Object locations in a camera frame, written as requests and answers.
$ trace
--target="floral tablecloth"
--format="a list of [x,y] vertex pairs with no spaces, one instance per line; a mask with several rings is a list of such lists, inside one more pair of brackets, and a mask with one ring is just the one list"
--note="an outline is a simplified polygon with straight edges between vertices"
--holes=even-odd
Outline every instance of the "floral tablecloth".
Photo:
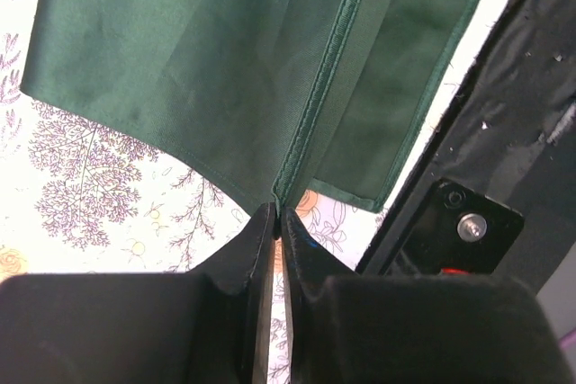
[[[355,267],[507,0],[481,0],[384,212],[306,192],[298,213]],[[37,0],[0,0],[0,281],[24,272],[183,272],[248,215],[157,149],[19,91]],[[488,124],[478,125],[487,129]],[[286,382],[281,263],[274,268],[271,382]]]

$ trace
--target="purple cable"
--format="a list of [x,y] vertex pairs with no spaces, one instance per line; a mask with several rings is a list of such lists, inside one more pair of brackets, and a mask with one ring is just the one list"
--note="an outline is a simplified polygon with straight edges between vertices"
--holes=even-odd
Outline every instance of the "purple cable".
[[563,350],[567,350],[574,344],[576,344],[576,328],[574,328],[571,332],[564,335],[562,339],[560,339],[560,346]]

